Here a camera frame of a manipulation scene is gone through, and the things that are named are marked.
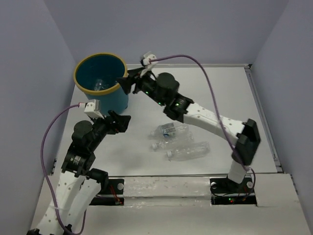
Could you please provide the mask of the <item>small bottle black cap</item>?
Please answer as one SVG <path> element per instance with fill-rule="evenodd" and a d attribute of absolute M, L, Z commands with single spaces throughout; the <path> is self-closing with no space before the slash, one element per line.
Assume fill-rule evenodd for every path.
<path fill-rule="evenodd" d="M 107 88 L 111 88 L 111 87 L 115 86 L 117 84 L 116 78 L 110 77 L 110 78 L 106 79 L 105 84 L 106 84 Z"/>

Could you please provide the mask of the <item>clear wide-mouth plastic jar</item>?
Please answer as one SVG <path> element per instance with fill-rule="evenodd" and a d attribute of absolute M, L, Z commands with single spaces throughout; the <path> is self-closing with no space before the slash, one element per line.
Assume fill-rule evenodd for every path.
<path fill-rule="evenodd" d="M 93 90 L 94 91 L 102 91 L 102 90 L 106 90 L 106 84 L 105 84 L 105 80 L 103 79 L 96 79 L 95 84 L 93 86 Z"/>

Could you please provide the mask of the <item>clear bottle green white label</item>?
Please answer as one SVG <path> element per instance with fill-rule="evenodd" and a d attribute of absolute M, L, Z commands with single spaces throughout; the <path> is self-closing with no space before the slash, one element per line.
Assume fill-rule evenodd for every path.
<path fill-rule="evenodd" d="M 159 125 L 155 130 L 150 132 L 149 137 L 152 139 L 173 138 L 185 135 L 188 132 L 188 124 L 181 122 L 170 122 Z"/>

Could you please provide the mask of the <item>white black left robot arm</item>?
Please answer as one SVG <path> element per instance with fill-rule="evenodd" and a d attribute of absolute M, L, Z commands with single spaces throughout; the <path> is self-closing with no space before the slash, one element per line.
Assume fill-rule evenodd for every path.
<path fill-rule="evenodd" d="M 36 228 L 29 235 L 74 235 L 78 222 L 85 222 L 86 209 L 94 197 L 109 186 L 106 171 L 92 167 L 95 150 L 106 135 L 124 133 L 131 116 L 109 111 L 84 111 L 89 120 L 74 125 L 72 142 L 67 150 L 56 188 L 51 182 L 51 202 Z"/>

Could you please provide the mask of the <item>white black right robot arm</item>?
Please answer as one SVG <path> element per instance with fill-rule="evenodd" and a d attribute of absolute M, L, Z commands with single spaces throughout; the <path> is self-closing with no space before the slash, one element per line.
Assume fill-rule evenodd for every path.
<path fill-rule="evenodd" d="M 128 71 L 117 82 L 125 94 L 143 92 L 153 101 L 164 107 L 164 114 L 172 120 L 204 129 L 225 139 L 232 149 L 232 164 L 225 180 L 231 192 L 243 186 L 246 173 L 261 142 L 257 123 L 248 119 L 245 122 L 223 117 L 195 103 L 179 93 L 179 82 L 167 72 L 156 78 L 153 73 L 143 72 L 143 68 Z"/>

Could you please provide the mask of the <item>teal bin yellow rim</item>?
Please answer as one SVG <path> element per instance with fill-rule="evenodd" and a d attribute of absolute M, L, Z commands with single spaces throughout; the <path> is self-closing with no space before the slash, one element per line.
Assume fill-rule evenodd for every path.
<path fill-rule="evenodd" d="M 97 53 L 77 64 L 73 80 L 89 100 L 99 100 L 102 114 L 113 110 L 120 115 L 127 109 L 129 97 L 116 79 L 125 77 L 127 72 L 127 65 L 119 56 Z"/>

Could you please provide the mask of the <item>crushed clear plastic bottle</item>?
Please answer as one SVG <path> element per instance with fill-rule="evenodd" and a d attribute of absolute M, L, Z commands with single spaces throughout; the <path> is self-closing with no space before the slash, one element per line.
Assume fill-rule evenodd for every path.
<path fill-rule="evenodd" d="M 178 136 L 174 138 L 158 140 L 151 144 L 151 149 L 154 151 L 166 150 L 193 142 L 194 142 L 193 135 Z"/>

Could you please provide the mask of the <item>clear bottle white cap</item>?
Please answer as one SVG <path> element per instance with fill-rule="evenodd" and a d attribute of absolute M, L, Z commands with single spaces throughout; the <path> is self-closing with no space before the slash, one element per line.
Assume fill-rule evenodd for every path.
<path fill-rule="evenodd" d="M 166 152 L 166 158 L 169 161 L 189 161 L 193 159 L 199 159 L 205 157 L 210 152 L 209 143 L 194 142 L 176 147 Z"/>

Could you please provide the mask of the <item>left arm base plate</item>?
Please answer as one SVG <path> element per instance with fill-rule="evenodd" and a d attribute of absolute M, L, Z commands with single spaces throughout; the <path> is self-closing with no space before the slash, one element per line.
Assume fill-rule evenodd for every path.
<path fill-rule="evenodd" d="M 108 185 L 92 199 L 90 206 L 123 206 L 124 179 L 109 178 Z"/>

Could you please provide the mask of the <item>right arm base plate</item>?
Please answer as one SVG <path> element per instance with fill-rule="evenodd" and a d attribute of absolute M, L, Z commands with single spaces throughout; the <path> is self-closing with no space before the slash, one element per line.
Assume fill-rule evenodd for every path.
<path fill-rule="evenodd" d="M 217 205 L 257 205 L 254 182 L 245 177 L 238 184 L 228 178 L 211 178 L 211 204 Z"/>

